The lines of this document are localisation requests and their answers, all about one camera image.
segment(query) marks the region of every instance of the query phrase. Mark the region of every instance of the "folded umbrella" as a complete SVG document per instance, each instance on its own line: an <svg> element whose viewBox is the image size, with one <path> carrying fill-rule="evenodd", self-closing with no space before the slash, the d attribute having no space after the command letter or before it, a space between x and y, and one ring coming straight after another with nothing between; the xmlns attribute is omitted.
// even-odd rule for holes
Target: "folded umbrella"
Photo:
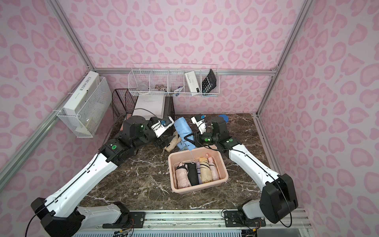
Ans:
<svg viewBox="0 0 379 237"><path fill-rule="evenodd" d="M219 180L220 178L218 176L217 168L213 162L213 157L212 156L208 157L208 161L209 161L209 167L211 168L213 181Z"/></svg>
<svg viewBox="0 0 379 237"><path fill-rule="evenodd" d="M188 168L187 165L183 165L181 162L175 170L176 182L178 183L178 189L187 188L191 186L190 181L188 180Z"/></svg>
<svg viewBox="0 0 379 237"><path fill-rule="evenodd" d="M199 180L199 184L203 184L203 182L201 181L201 178L200 178L200 162L196 162L196 170L197 170L197 178Z"/></svg>
<svg viewBox="0 0 379 237"><path fill-rule="evenodd" d="M186 163L188 168L188 179L191 186L199 185L199 178L197 177L197 170L195 163Z"/></svg>
<svg viewBox="0 0 379 237"><path fill-rule="evenodd" d="M171 152L174 148L175 148L175 146L179 143L179 142L181 142L182 141L182 139L180 138L180 136L179 136L179 134L178 134L178 132L177 131L175 131L174 132L174 137L173 137L173 139L171 140L171 142L164 148L166 151L168 151L168 152Z"/></svg>
<svg viewBox="0 0 379 237"><path fill-rule="evenodd" d="M200 158L200 178L203 184L212 182L212 172L207 158Z"/></svg>

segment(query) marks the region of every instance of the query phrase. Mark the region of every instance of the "pink leopard print wall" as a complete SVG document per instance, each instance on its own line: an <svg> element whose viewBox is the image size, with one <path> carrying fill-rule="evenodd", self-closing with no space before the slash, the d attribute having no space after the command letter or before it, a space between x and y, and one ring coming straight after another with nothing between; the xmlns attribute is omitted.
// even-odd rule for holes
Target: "pink leopard print wall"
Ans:
<svg viewBox="0 0 379 237"><path fill-rule="evenodd" d="M0 3L0 170L86 69L43 0Z"/></svg>
<svg viewBox="0 0 379 237"><path fill-rule="evenodd" d="M379 235L379 1L318 0L263 123L318 236Z"/></svg>
<svg viewBox="0 0 379 237"><path fill-rule="evenodd" d="M302 0L61 0L96 67L274 67Z"/></svg>
<svg viewBox="0 0 379 237"><path fill-rule="evenodd" d="M128 75L102 76L107 78L111 91L128 88ZM270 76L220 76L219 97L173 97L175 113L255 113L270 79Z"/></svg>
<svg viewBox="0 0 379 237"><path fill-rule="evenodd" d="M59 121L0 193L0 236L25 235L34 215L31 202L61 188L93 158L113 123L108 109L94 138L76 138ZM28 236L48 237L39 219L32 221Z"/></svg>

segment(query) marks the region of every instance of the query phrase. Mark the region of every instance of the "lavender folded umbrella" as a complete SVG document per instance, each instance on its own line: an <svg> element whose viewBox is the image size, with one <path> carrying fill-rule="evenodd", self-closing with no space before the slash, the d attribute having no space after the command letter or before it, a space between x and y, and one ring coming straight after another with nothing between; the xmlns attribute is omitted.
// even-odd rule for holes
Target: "lavender folded umbrella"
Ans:
<svg viewBox="0 0 379 237"><path fill-rule="evenodd" d="M199 180L199 184L203 184L203 182L201 181L201 178L200 178L200 162L196 162L196 170L197 170L197 177L198 177L198 180Z"/></svg>

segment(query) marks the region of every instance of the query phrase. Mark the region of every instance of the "calculator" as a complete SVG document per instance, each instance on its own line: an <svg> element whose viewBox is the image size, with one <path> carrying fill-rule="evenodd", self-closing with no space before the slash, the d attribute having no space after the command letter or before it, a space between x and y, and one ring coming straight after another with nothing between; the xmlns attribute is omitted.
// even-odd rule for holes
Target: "calculator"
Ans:
<svg viewBox="0 0 379 237"><path fill-rule="evenodd" d="M209 93L216 87L216 76L211 69L207 77L201 83L202 93Z"/></svg>

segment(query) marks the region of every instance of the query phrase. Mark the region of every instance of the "blue lid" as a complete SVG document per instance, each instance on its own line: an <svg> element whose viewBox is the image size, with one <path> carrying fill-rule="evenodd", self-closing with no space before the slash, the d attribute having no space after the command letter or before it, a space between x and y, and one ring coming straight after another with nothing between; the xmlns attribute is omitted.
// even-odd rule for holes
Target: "blue lid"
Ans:
<svg viewBox="0 0 379 237"><path fill-rule="evenodd" d="M219 117L222 117L225 120L225 122L229 121L229 117L226 115L219 115Z"/></svg>

